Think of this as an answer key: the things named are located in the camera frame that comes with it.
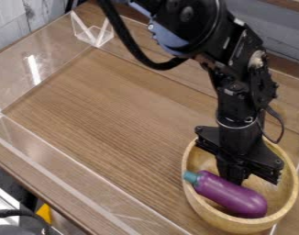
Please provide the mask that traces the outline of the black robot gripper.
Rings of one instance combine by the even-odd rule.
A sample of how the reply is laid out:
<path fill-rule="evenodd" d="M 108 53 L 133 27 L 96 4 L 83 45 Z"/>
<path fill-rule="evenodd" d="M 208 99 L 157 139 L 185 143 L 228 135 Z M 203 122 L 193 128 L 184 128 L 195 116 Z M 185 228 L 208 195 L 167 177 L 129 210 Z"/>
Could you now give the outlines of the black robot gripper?
<path fill-rule="evenodd" d="M 244 126 L 197 126 L 196 146 L 215 155 L 221 178 L 240 185 L 253 174 L 276 185 L 284 162 L 268 149 L 257 121 Z"/>

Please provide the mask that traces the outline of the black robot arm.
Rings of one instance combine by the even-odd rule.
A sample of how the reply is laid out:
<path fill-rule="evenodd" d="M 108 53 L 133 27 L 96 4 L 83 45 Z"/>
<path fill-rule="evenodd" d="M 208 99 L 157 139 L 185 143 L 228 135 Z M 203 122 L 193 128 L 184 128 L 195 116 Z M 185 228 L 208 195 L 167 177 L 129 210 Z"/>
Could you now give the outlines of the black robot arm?
<path fill-rule="evenodd" d="M 141 51 L 115 5 L 121 3 L 147 18 L 152 38 L 172 58 L 153 62 Z M 187 60 L 208 72 L 216 91 L 216 125 L 195 128 L 196 146 L 216 157 L 219 175 L 235 184 L 256 175 L 271 184 L 284 162 L 269 150 L 264 117 L 276 115 L 269 103 L 277 83 L 268 70 L 263 41 L 239 20 L 224 0 L 97 0 L 119 39 L 147 67 L 165 71 Z"/>

